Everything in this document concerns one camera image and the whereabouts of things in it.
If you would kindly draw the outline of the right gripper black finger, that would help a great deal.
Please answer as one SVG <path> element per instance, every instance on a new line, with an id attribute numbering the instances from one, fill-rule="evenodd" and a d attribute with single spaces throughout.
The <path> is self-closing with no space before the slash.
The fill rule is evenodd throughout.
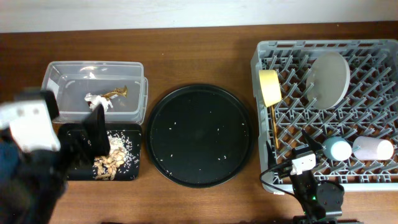
<path id="1" fill-rule="evenodd" d="M 272 150 L 272 146 L 266 141 L 266 149 L 267 149 L 267 164 L 268 168 L 271 168 L 277 164 L 275 160 L 274 151 Z"/>
<path id="2" fill-rule="evenodd" d="M 322 152 L 323 151 L 322 145 L 319 142 L 316 142 L 316 140 L 314 140 L 304 129 L 302 129 L 301 132 L 308 144 L 308 148 L 311 151 L 313 151 L 313 152 Z"/>

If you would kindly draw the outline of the light blue cup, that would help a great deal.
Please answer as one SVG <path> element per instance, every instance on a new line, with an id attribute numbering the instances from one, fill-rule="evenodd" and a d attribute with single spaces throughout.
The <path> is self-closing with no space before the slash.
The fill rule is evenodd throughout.
<path id="1" fill-rule="evenodd" d="M 341 137 L 328 138 L 322 146 L 324 155 L 333 161 L 347 160 L 352 154 L 351 145 Z"/>

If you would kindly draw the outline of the white tissue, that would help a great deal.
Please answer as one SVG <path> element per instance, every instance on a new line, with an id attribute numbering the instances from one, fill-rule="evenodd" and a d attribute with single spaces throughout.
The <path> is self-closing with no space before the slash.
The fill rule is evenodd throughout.
<path id="1" fill-rule="evenodd" d="M 107 112 L 109 108 L 113 108 L 111 100 L 101 95 L 92 95 L 91 93 L 87 93 L 85 101 L 88 103 L 88 106 L 92 111 L 94 111 L 98 105 L 102 105 L 105 112 Z"/>

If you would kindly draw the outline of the brown gold snack wrapper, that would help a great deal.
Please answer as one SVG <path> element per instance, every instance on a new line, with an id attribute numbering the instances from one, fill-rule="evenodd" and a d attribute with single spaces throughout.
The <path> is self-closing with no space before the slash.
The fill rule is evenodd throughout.
<path id="1" fill-rule="evenodd" d="M 104 95 L 101 95 L 103 98 L 106 98 L 107 100 L 112 100 L 118 96 L 123 96 L 127 97 L 128 89 L 127 86 L 124 86 L 123 88 L 115 88 L 109 93 L 106 93 Z"/>

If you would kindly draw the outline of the pink cup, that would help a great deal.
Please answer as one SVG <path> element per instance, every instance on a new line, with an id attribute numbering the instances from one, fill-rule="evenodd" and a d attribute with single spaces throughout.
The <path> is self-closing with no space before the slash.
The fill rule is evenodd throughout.
<path id="1" fill-rule="evenodd" d="M 354 156 L 362 161 L 384 161 L 394 153 L 394 146 L 385 139 L 360 136 L 353 143 Z"/>

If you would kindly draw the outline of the wooden chopstick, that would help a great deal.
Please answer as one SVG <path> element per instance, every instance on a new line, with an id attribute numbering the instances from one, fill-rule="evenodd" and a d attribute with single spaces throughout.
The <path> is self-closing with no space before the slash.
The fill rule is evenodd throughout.
<path id="1" fill-rule="evenodd" d="M 277 138 L 277 125 L 276 125 L 276 119 L 275 119 L 275 109 L 274 106 L 271 106 L 271 117 L 272 117 L 272 128 L 273 128 L 273 133 L 274 133 L 274 144 L 275 144 L 275 149 L 278 150 L 279 148 L 279 141 Z"/>

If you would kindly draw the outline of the grey round plate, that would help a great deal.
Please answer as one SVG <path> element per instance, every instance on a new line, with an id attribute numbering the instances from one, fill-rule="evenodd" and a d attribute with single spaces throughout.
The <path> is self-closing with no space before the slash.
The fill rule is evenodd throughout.
<path id="1" fill-rule="evenodd" d="M 319 56 L 311 66 L 306 79 L 306 87 L 313 84 L 307 91 L 309 101 L 316 98 L 313 107 L 327 110 L 340 103 L 348 91 L 350 70 L 346 59 L 337 52 L 328 52 Z"/>

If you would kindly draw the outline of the yellow bowl with food scraps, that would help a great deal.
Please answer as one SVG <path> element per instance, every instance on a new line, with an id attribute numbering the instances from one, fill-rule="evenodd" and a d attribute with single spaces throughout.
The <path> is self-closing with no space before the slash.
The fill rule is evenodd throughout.
<path id="1" fill-rule="evenodd" d="M 278 74 L 275 70 L 260 70 L 259 83 L 266 107 L 273 106 L 282 100 Z"/>

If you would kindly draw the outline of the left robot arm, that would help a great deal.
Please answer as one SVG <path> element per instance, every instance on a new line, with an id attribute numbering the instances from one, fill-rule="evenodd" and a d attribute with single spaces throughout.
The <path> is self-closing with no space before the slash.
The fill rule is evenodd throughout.
<path id="1" fill-rule="evenodd" d="M 81 127 L 83 134 L 62 138 L 57 152 L 23 153 L 10 131 L 1 132 L 1 223 L 48 223 L 66 190 L 69 171 L 109 154 L 103 106 Z"/>

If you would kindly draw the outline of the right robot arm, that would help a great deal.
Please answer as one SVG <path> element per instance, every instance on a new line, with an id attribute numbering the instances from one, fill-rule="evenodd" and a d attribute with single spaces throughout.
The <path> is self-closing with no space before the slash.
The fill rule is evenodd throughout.
<path id="1" fill-rule="evenodd" d="M 330 180 L 317 180 L 312 169 L 319 164 L 323 155 L 322 145 L 305 130 L 301 130 L 307 145 L 292 150 L 292 157 L 280 164 L 269 166 L 261 172 L 261 183 L 293 196 L 301 205 L 304 215 L 294 216 L 294 223 L 337 223 L 342 216 L 342 205 L 345 194 L 344 187 Z M 262 177 L 268 173 L 276 173 L 280 178 L 289 177 L 293 192 L 268 184 Z"/>

